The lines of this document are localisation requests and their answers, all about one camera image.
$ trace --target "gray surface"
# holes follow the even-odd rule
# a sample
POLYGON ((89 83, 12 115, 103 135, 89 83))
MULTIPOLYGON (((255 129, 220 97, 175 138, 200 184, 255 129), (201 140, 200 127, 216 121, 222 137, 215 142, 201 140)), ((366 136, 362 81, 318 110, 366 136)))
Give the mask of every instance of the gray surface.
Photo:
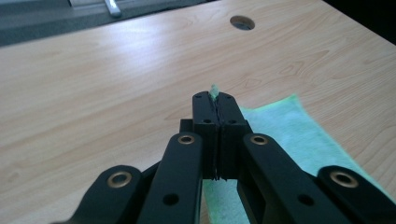
POLYGON ((0 5, 0 47, 61 35, 155 12, 189 7, 206 0, 117 1, 122 16, 110 16, 105 1, 72 8, 67 0, 42 0, 0 5))

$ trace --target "light wood tabletop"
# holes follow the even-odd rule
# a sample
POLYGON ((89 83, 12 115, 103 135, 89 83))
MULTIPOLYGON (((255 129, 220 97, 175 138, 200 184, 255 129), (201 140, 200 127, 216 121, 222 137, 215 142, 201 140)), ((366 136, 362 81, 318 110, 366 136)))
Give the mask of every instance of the light wood tabletop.
POLYGON ((318 0, 222 0, 0 49, 0 222, 66 220, 107 168, 147 169, 214 83, 297 93, 396 197, 396 47, 318 0))

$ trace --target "teal cloth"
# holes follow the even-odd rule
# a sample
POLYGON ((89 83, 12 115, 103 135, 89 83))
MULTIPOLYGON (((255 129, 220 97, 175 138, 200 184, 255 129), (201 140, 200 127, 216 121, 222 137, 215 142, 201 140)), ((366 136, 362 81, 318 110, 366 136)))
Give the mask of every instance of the teal cloth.
MULTIPOLYGON (((273 137, 309 174, 317 175, 323 166, 344 166, 382 189, 309 117, 297 95, 257 109, 241 108, 241 111, 254 133, 273 137)), ((236 191, 236 180, 204 180, 203 186, 211 223, 249 223, 236 191)))

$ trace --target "black object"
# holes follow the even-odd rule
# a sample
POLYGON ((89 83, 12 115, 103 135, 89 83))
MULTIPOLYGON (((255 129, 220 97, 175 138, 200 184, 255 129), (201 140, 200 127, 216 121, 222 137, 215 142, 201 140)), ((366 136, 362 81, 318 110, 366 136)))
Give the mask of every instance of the black object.
POLYGON ((161 162, 104 171, 65 224, 199 223, 202 179, 238 179, 250 223, 396 223, 396 205, 339 166, 305 173, 270 136, 253 133, 235 99, 192 97, 161 162))

